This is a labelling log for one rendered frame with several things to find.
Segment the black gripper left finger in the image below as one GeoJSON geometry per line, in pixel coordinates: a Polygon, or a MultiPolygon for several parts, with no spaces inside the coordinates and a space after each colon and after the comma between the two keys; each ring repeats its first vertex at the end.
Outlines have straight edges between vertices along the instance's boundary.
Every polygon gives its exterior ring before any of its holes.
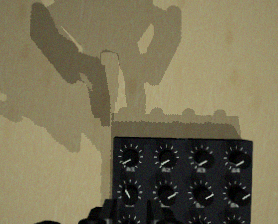
{"type": "MultiPolygon", "coordinates": [[[[117,224],[117,199],[105,199],[103,206],[91,209],[88,217],[80,220],[78,224],[117,224]]],[[[35,224],[61,223],[56,221],[45,220],[35,224]]]]}

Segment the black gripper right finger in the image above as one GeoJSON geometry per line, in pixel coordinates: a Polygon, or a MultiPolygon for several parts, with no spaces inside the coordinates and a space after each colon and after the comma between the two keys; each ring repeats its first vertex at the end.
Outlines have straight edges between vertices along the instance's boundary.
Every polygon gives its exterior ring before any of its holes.
{"type": "Polygon", "coordinates": [[[161,209],[159,200],[147,200],[146,224],[183,224],[183,223],[176,220],[173,211],[171,211],[170,209],[168,208],[161,209]]]}

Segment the black knob box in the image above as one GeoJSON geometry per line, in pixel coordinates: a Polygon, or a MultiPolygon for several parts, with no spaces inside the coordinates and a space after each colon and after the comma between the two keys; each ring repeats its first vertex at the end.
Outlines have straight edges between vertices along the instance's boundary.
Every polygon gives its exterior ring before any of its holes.
{"type": "Polygon", "coordinates": [[[114,137],[117,224],[146,224],[147,200],[183,224],[251,224],[252,166],[250,140],[114,137]]]}

